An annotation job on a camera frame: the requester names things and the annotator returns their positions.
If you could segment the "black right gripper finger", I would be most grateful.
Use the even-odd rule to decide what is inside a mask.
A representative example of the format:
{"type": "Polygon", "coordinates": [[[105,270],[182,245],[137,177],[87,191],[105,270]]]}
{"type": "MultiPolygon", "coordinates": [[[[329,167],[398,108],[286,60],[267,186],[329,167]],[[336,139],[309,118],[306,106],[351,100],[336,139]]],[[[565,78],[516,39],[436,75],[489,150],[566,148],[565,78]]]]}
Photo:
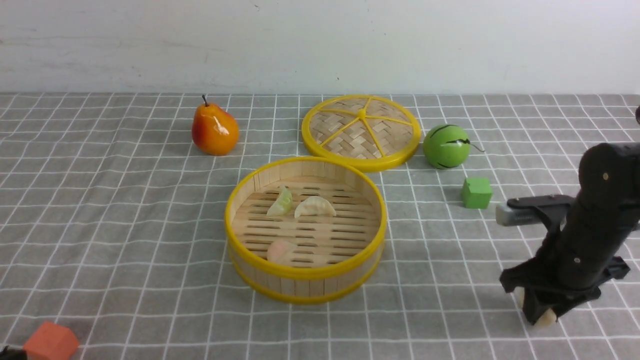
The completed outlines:
{"type": "Polygon", "coordinates": [[[559,288],[524,287],[525,300],[522,313],[533,325],[548,309],[557,315],[557,321],[567,312],[569,292],[559,288]]]}

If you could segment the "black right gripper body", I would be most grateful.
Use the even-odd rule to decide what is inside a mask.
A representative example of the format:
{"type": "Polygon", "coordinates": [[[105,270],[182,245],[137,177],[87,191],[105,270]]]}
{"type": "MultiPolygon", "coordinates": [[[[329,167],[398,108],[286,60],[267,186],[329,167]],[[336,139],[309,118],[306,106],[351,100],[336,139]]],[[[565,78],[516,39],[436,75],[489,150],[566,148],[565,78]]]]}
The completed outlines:
{"type": "Polygon", "coordinates": [[[500,283],[507,293],[518,287],[565,290],[569,305],[596,299],[601,284],[621,280],[629,272],[616,252],[630,232],[628,203],[606,208],[574,200],[560,223],[546,228],[535,255],[505,269],[500,283]]]}

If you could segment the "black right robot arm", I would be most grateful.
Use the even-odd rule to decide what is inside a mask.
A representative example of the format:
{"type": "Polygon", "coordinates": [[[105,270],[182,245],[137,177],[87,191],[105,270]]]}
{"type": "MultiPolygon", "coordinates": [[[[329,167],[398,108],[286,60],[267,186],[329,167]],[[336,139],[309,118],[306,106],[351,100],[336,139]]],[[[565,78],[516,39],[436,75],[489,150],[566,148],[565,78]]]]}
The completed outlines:
{"type": "Polygon", "coordinates": [[[521,292],[522,313],[533,326],[549,326],[597,300],[601,285],[630,271],[617,251],[639,230],[639,144],[592,146],[579,162],[578,180],[576,196],[510,198],[496,207],[496,223],[503,227],[546,228],[535,255],[499,278],[506,293],[521,292]]]}

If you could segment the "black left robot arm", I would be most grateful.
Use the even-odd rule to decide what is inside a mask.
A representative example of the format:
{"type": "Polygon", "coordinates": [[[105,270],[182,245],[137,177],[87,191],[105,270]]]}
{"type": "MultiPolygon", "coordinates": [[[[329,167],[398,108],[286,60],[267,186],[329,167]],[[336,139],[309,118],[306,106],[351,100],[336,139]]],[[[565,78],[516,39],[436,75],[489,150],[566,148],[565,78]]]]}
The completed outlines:
{"type": "Polygon", "coordinates": [[[28,354],[22,348],[14,348],[9,345],[2,347],[0,360],[27,360],[28,354]]]}

